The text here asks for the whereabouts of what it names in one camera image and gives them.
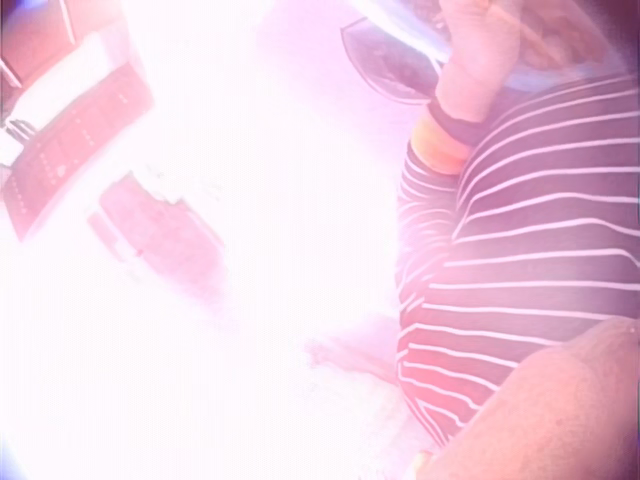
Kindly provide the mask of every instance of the floor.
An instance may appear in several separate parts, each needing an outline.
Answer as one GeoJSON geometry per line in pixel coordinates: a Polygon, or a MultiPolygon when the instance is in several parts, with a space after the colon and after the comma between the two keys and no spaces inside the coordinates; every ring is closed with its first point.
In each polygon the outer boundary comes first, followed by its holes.
{"type": "MultiPolygon", "coordinates": [[[[226,125],[200,112],[176,132],[199,141],[164,165],[180,188],[224,177],[233,192],[240,332],[222,336],[205,313],[123,274],[86,229],[95,182],[28,246],[0,229],[0,424],[29,480],[351,480],[376,455],[399,478],[430,448],[397,391],[310,372],[300,355],[305,339],[394,308],[395,181],[417,112],[369,91],[348,64],[339,28],[357,17],[338,0],[276,2],[233,65],[251,81],[215,80],[231,89],[216,104],[226,125]]],[[[105,155],[139,152],[127,138],[105,155]]]]}

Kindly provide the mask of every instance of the person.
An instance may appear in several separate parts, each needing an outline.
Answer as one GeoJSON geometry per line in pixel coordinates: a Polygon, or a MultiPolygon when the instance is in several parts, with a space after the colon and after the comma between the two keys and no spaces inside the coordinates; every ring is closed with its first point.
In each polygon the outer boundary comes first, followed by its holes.
{"type": "Polygon", "coordinates": [[[600,34],[568,0],[526,6],[611,43],[628,71],[529,96],[487,125],[518,61],[525,5],[441,0],[453,55],[398,195],[397,377],[442,448],[421,479],[636,478],[638,30],[635,2],[610,3],[603,14],[635,28],[600,34]],[[594,360],[611,338],[626,356],[594,360]],[[580,367],[572,342],[593,347],[580,367]],[[581,428],[558,413],[562,402],[581,428]]]}

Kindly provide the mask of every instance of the skin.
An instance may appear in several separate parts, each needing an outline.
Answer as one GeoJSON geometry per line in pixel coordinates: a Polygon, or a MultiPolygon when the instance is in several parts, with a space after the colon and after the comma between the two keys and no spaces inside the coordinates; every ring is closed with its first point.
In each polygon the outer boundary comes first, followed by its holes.
{"type": "Polygon", "coordinates": [[[525,360],[419,480],[638,478],[638,321],[525,360]]]}

